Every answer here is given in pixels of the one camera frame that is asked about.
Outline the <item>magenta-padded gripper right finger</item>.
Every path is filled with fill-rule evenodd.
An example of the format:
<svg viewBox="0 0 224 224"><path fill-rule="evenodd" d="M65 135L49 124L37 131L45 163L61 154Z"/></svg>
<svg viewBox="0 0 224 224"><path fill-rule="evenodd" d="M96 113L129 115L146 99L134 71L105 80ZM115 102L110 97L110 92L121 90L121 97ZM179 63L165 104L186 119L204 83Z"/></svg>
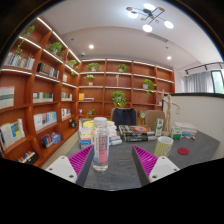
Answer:
<svg viewBox="0 0 224 224"><path fill-rule="evenodd" d="M132 146L132 157L142 186L179 171L166 156L157 157L136 145Z"/></svg>

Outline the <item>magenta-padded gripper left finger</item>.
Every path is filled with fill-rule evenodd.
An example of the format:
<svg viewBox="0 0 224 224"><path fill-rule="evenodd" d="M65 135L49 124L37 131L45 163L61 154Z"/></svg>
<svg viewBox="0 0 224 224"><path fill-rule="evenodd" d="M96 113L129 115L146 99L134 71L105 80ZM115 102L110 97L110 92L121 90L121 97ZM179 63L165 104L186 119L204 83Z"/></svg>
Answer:
<svg viewBox="0 0 224 224"><path fill-rule="evenodd" d="M46 171L83 187L93 156L94 149L90 145L69 157L60 156Z"/></svg>

